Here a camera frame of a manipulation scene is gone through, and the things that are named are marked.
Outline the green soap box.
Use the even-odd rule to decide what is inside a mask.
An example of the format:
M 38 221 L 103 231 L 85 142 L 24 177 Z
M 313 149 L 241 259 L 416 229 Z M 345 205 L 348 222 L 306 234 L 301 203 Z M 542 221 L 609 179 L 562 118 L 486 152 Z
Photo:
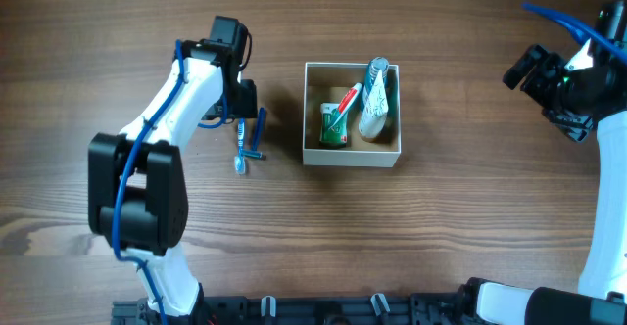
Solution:
M 328 148 L 345 147 L 348 144 L 347 115 L 339 112 L 337 103 L 322 103 L 320 112 L 319 144 Z

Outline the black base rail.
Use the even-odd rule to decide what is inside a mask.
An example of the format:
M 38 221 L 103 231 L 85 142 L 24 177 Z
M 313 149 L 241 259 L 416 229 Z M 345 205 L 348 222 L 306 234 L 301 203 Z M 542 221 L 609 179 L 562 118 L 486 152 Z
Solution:
M 169 316 L 169 324 L 202 325 L 427 325 L 476 324 L 455 294 L 359 298 L 206 297 L 190 315 Z

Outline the teal mouthwash bottle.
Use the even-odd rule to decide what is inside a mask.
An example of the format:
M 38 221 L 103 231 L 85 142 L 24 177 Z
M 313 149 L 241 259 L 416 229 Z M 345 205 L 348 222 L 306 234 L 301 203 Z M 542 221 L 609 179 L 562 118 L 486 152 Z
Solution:
M 363 89 L 362 89 L 362 97 L 360 102 L 360 110 L 364 109 L 364 106 L 369 97 L 370 91 L 376 80 L 377 75 L 382 73 L 382 80 L 384 82 L 384 88 L 386 90 L 386 94 L 389 94 L 390 90 L 388 88 L 388 70 L 390 67 L 389 61 L 384 57 L 376 57 L 369 61 L 367 65 L 366 74 L 364 76 L 363 81 Z

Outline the white lotion tube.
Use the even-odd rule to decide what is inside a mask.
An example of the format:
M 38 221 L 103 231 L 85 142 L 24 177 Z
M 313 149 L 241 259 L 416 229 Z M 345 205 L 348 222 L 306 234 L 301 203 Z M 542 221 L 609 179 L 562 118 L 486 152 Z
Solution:
M 362 110 L 358 130 L 366 141 L 374 141 L 386 122 L 389 106 L 383 74 L 380 70 L 372 84 L 371 91 Z

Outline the teal toothpaste tube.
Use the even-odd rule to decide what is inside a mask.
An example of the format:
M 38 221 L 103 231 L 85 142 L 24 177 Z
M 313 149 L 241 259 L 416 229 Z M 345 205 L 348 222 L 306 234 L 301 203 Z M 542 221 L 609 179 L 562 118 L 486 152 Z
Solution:
M 325 125 L 326 130 L 330 130 L 335 126 L 350 110 L 351 106 L 359 98 L 363 89 L 361 83 L 356 83 L 342 98 L 338 107 L 332 111 L 329 122 Z

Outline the white square cardboard box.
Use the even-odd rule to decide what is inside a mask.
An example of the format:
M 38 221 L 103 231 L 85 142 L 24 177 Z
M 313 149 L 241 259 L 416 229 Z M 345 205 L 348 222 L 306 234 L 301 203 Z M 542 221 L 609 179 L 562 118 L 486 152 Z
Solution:
M 305 63 L 302 154 L 304 165 L 392 167 L 402 152 L 399 67 L 392 65 L 387 74 L 386 91 L 390 110 L 382 132 L 366 141 L 358 131 L 360 106 L 348 113 L 348 143 L 328 148 L 319 143 L 322 129 L 320 106 L 338 103 L 357 82 L 364 81 L 367 65 L 361 63 Z

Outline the blue white toothbrush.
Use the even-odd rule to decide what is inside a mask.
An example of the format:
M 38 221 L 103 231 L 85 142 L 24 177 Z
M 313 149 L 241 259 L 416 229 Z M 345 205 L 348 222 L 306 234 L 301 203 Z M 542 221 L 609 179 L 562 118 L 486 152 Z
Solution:
M 234 157 L 234 167 L 238 175 L 244 175 L 246 173 L 246 162 L 244 156 L 244 141 L 245 141 L 245 124 L 244 118 L 240 118 L 237 124 L 237 155 Z

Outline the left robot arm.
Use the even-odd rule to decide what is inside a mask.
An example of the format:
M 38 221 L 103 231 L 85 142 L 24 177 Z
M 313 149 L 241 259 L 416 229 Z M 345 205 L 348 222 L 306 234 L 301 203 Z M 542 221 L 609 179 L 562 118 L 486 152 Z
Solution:
M 176 41 L 169 77 L 142 114 L 88 145 L 88 224 L 135 267 L 147 293 L 140 321 L 217 323 L 180 242 L 189 212 L 181 156 L 196 129 L 257 117 L 256 85 L 242 76 L 251 51 L 245 25 L 215 17 L 209 37 Z

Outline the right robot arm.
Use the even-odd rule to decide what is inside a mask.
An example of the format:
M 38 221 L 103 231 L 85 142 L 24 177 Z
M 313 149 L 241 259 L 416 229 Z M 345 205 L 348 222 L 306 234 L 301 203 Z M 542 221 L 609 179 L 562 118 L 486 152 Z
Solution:
M 579 50 L 570 59 L 531 45 L 504 74 L 564 136 L 596 138 L 599 186 L 593 235 L 573 292 L 471 279 L 459 290 L 454 321 L 476 324 L 626 322 L 626 3 L 603 4 L 594 25 L 555 9 L 524 9 L 566 29 Z

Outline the blue disposable razor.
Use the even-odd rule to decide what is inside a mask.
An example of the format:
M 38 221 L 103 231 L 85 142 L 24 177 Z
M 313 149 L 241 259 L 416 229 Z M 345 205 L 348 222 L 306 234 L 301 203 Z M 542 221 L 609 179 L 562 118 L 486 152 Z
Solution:
M 267 111 L 265 108 L 259 109 L 255 130 L 253 132 L 253 137 L 251 140 L 251 148 L 249 150 L 247 149 L 242 150 L 242 155 L 245 158 L 256 159 L 256 160 L 263 160 L 265 158 L 265 155 L 261 151 L 259 151 L 259 145 L 260 145 L 261 137 L 265 128 L 266 114 L 267 114 Z

